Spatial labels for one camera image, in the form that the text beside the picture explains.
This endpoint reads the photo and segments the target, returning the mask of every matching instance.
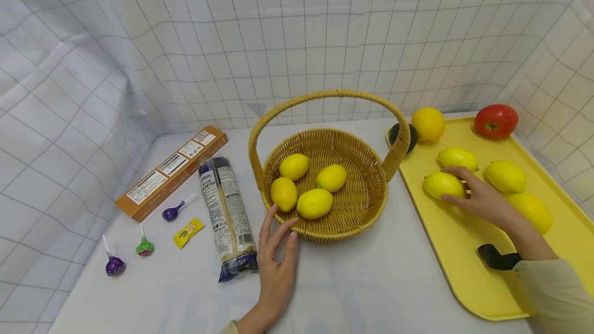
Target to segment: cream sleeve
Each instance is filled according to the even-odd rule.
[[[522,260],[514,271],[548,334],[594,332],[594,302],[566,260]]]
[[[219,334],[239,334],[239,330],[237,330],[237,326],[235,326],[235,321],[230,321]]]

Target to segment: hand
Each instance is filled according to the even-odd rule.
[[[493,186],[481,181],[462,166],[444,168],[442,172],[456,175],[466,181],[469,198],[444,194],[443,201],[456,205],[502,229],[524,260],[557,259],[553,249],[536,227],[516,210]]]
[[[469,198],[444,194],[441,195],[443,201],[474,213],[503,231],[524,218],[493,186],[481,181],[465,167],[451,166],[441,171],[463,179],[470,189]]]
[[[285,221],[270,236],[270,226],[278,207],[274,204],[263,221],[259,233],[258,267],[260,275],[260,298],[258,303],[238,321],[240,334],[261,334],[270,328],[285,311],[295,281],[297,233],[291,232],[285,245],[285,257],[281,263],[275,259],[278,247],[287,237],[297,218]]]

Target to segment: lollipop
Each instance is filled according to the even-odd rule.
[[[108,241],[105,240],[105,235],[103,235],[103,244],[105,244],[105,249],[107,249],[109,257],[108,264],[105,265],[105,272],[108,274],[108,276],[121,275],[124,273],[124,271],[126,271],[126,264],[120,258],[114,257],[109,251]]]
[[[155,251],[155,246],[147,241],[147,238],[144,235],[144,227],[142,227],[142,225],[140,225],[140,232],[142,233],[142,239],[140,245],[136,247],[136,254],[141,257],[148,257]]]
[[[171,222],[177,218],[177,213],[186,205],[193,197],[195,197],[196,193],[194,193],[191,197],[188,198],[186,201],[182,201],[177,205],[175,208],[167,208],[161,214],[165,221]]]

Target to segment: human hand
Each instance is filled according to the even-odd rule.
[[[297,253],[297,233],[291,232],[285,245],[282,262],[276,261],[276,252],[297,218],[285,221],[270,236],[270,226],[278,207],[274,204],[263,221],[259,233],[258,267],[260,297],[252,310],[237,323],[241,334],[264,333],[281,316],[293,295]]]
[[[470,190],[470,196],[468,198],[443,194],[441,195],[443,201],[474,213],[504,231],[507,231],[518,222],[523,223],[525,220],[524,216],[503,195],[497,192],[493,186],[481,181],[465,167],[450,166],[441,171],[463,179],[466,181],[466,186]]]

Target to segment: avocado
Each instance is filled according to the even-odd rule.
[[[415,148],[415,146],[417,146],[417,130],[411,124],[409,124],[409,128],[410,128],[410,146],[409,146],[408,151],[406,152],[407,154],[410,151],[412,151]],[[390,147],[392,145],[394,145],[394,142],[396,142],[396,139],[398,138],[399,131],[400,131],[400,124],[395,124],[393,127],[390,128],[390,131],[388,132],[388,144],[390,145]]]

